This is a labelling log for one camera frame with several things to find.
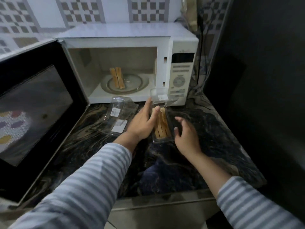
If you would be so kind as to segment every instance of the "open container lid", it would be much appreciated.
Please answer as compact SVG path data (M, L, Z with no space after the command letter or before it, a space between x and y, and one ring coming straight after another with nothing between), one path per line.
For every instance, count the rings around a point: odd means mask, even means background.
M177 96L168 94L167 88L153 88L150 90L152 104L165 104L166 106L173 104L178 100Z

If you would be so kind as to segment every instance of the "white label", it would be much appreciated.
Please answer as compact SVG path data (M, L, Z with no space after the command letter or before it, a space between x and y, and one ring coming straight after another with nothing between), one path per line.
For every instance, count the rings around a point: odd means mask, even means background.
M122 133L124 131L126 124L127 124L127 121L116 120L116 124L115 124L115 126L113 126L111 131Z
M120 109L119 108L112 108L110 115L113 117L118 117L120 114Z
M158 95L159 100L168 100L167 95Z

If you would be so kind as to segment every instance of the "plastic container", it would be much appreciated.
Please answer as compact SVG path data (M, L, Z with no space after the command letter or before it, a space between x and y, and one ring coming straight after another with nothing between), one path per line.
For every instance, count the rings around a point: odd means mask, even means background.
M121 135L127 130L128 123L133 119L138 107L129 97L114 96L104 118L107 124L102 133Z
M158 119L152 132L154 143L169 142L174 140L173 124L168 115L167 105L178 100L176 96L168 94L167 88L154 88L150 90L152 99L151 112L156 106L160 106Z

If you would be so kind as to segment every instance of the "sleeve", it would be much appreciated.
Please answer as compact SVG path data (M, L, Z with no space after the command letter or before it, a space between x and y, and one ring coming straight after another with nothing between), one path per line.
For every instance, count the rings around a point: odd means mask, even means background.
M234 229L300 229L304 224L254 189L241 177L231 177L219 190L217 205Z
M10 228L104 228L132 161L108 143Z

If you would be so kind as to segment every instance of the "glass turntable plate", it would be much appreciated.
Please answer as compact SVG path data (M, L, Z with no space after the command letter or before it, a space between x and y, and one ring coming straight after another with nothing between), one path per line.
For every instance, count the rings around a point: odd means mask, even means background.
M138 92L146 88L149 84L149 78L140 77L136 74L123 74L123 81L125 88L116 88L112 76L108 76L107 79L103 79L101 82L101 87L105 92L116 95L125 95Z

